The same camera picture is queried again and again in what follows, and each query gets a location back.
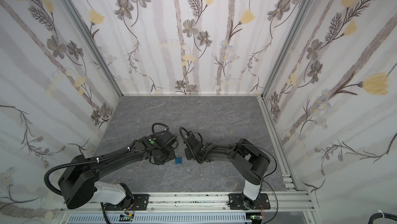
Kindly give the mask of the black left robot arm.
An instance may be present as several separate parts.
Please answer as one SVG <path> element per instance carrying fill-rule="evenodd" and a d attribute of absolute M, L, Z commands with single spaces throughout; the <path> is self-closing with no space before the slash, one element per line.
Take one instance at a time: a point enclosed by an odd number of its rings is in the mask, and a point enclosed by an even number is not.
<path fill-rule="evenodd" d="M 58 182 L 67 208 L 74 210 L 87 203 L 103 203 L 105 209 L 111 211 L 130 208 L 135 197 L 128 186 L 104 183 L 101 179 L 135 162 L 148 160 L 154 165 L 163 165 L 175 159 L 177 146 L 177 137 L 164 130 L 115 152 L 90 158 L 75 157 Z"/>

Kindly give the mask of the blue padlock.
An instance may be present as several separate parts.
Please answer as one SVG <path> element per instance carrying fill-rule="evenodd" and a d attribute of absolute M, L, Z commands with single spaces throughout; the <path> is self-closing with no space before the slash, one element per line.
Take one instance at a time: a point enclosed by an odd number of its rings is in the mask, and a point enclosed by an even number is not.
<path fill-rule="evenodd" d="M 182 163 L 183 163 L 182 156 L 181 156 L 181 154 L 177 153 L 175 155 L 175 164 L 176 165 L 181 165 Z"/>

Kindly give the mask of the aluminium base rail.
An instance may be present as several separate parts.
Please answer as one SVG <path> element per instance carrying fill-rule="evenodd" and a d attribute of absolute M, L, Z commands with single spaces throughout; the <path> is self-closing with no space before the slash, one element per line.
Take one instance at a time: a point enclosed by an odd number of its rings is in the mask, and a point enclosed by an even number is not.
<path fill-rule="evenodd" d="M 266 191 L 268 200 L 247 212 L 314 212 L 315 205 L 305 191 Z M 138 203 L 129 213 L 232 212 L 228 192 L 221 193 L 150 193 L 148 200 Z"/>

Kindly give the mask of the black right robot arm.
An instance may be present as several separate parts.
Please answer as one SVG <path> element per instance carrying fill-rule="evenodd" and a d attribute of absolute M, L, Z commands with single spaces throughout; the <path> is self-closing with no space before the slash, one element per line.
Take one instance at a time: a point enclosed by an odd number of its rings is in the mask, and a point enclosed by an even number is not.
<path fill-rule="evenodd" d="M 257 146 L 247 139 L 240 139 L 229 145 L 203 143 L 201 134 L 180 130 L 183 143 L 186 146 L 185 154 L 188 160 L 198 164 L 214 161 L 230 162 L 245 179 L 243 192 L 239 200 L 231 200 L 230 206 L 234 209 L 253 210 L 259 203 L 262 181 L 270 166 L 271 159 Z"/>

